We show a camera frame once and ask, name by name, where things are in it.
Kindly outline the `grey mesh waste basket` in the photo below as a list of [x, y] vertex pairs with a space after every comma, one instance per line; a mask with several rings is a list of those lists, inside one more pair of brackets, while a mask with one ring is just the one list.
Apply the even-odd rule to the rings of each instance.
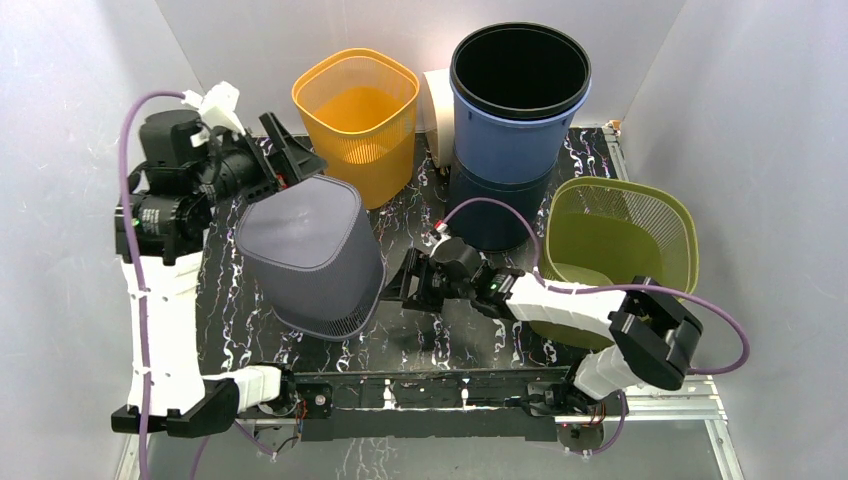
[[276, 317], [307, 335], [358, 335], [379, 303], [385, 269], [355, 187], [311, 177], [251, 205], [236, 249]]

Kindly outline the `orange mesh waste basket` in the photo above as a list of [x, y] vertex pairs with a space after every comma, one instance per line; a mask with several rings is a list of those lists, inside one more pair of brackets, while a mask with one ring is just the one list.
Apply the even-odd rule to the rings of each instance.
[[291, 97], [327, 174], [375, 209], [411, 180], [419, 92], [418, 77], [401, 63], [350, 48], [303, 73]]

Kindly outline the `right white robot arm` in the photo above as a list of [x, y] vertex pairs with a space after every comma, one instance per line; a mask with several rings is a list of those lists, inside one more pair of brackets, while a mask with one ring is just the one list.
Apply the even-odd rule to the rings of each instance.
[[634, 281], [632, 289], [611, 291], [540, 283], [450, 238], [430, 252], [408, 249], [380, 298], [429, 313], [441, 312], [447, 300], [465, 300], [492, 319], [538, 321], [603, 337], [609, 346], [578, 360], [563, 382], [530, 387], [518, 403], [535, 416], [587, 414], [610, 394], [637, 384], [680, 389], [703, 333], [702, 323], [651, 278]]

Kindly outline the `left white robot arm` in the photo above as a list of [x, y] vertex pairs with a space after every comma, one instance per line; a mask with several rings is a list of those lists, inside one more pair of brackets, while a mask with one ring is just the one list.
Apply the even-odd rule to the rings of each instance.
[[282, 366], [205, 375], [198, 360], [197, 285], [215, 207], [262, 201], [326, 166], [275, 114], [260, 121], [266, 142], [193, 110], [153, 114], [139, 130], [144, 160], [120, 170], [115, 239], [132, 309], [133, 376], [110, 418], [116, 433], [198, 438], [227, 431], [261, 404], [275, 416], [297, 407]]

